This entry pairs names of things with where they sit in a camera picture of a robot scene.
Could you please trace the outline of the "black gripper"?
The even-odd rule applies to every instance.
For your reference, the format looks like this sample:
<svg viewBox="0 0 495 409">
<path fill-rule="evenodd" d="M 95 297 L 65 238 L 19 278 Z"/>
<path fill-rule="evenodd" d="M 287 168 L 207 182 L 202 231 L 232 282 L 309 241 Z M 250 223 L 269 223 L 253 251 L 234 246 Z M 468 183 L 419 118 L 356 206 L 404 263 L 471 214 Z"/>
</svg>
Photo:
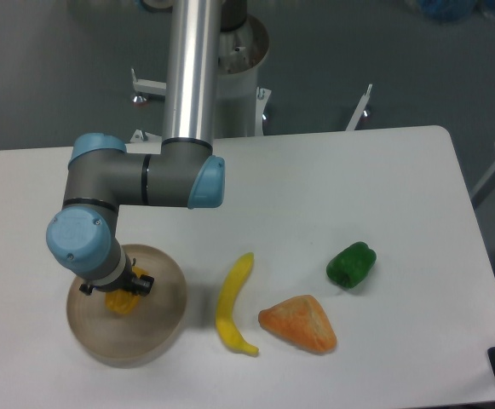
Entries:
<svg viewBox="0 0 495 409">
<path fill-rule="evenodd" d="M 135 296 L 146 297 L 153 288 L 154 278 L 142 274 L 140 277 L 133 276 L 131 271 L 124 270 L 117 278 L 109 283 L 102 284 L 101 280 L 93 281 L 90 284 L 82 283 L 79 290 L 86 296 L 90 296 L 95 289 L 100 292 L 112 292 L 117 290 L 128 290 Z"/>
</svg>

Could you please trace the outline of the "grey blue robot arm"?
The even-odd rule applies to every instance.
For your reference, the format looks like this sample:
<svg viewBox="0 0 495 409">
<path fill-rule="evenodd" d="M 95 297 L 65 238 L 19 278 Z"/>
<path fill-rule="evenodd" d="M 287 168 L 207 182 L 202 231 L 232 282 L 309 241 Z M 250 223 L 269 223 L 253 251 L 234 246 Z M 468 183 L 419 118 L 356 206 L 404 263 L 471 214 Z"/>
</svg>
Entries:
<svg viewBox="0 0 495 409">
<path fill-rule="evenodd" d="M 243 1 L 174 3 L 159 153 L 130 153 L 104 134 L 75 141 L 62 208 L 47 227 L 46 243 L 57 262 L 80 278 L 83 294 L 146 296 L 153 287 L 151 276 L 134 273 L 117 241 L 121 206 L 222 204 L 225 163 L 212 147 L 219 37 L 246 17 Z"/>
</svg>

